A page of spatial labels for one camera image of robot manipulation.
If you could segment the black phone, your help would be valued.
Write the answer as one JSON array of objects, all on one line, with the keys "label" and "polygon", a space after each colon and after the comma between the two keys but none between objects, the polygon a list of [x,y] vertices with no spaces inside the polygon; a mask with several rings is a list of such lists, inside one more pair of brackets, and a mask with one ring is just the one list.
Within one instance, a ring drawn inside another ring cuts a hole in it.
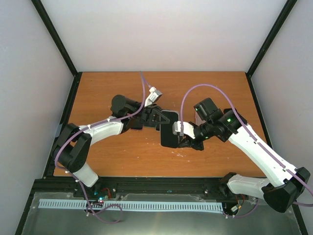
[{"label": "black phone", "polygon": [[173,133],[173,125],[179,120],[179,114],[172,110],[163,110],[162,113],[169,118],[170,122],[160,125],[160,144],[163,147],[178,148],[179,137]]}]

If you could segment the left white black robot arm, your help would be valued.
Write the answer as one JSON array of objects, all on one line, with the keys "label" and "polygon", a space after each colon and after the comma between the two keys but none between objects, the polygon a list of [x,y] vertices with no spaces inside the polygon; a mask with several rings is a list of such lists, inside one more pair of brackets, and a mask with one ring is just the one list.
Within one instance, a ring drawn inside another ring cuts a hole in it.
[{"label": "left white black robot arm", "polygon": [[156,128],[170,123],[170,118],[157,104],[145,107],[120,94],[113,97],[111,111],[112,115],[98,124],[66,125],[51,152],[55,163],[62,165],[82,182],[85,192],[91,197],[98,196],[102,191],[99,176],[87,164],[89,149],[93,144],[129,129],[144,126]]}]

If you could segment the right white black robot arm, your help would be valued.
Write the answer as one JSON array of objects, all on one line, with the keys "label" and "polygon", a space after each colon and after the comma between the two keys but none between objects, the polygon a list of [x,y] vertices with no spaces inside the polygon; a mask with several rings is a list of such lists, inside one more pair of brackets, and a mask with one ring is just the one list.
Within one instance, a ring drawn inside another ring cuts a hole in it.
[{"label": "right white black robot arm", "polygon": [[305,167],[296,168],[279,156],[233,109],[221,110],[207,98],[194,106],[200,125],[176,121],[173,133],[183,135],[179,147],[202,151],[203,142],[217,137],[244,152],[264,173],[265,178],[244,177],[229,173],[221,180],[221,192],[245,194],[265,200],[275,211],[284,213],[303,193],[311,174]]}]

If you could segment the pink phone case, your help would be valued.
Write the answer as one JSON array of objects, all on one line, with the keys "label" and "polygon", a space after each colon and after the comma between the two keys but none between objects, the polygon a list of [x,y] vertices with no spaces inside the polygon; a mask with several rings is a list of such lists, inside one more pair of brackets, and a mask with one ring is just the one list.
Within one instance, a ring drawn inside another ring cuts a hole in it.
[{"label": "pink phone case", "polygon": [[205,120],[202,120],[200,116],[198,115],[198,113],[195,113],[195,124],[199,126],[203,123],[205,123]]}]

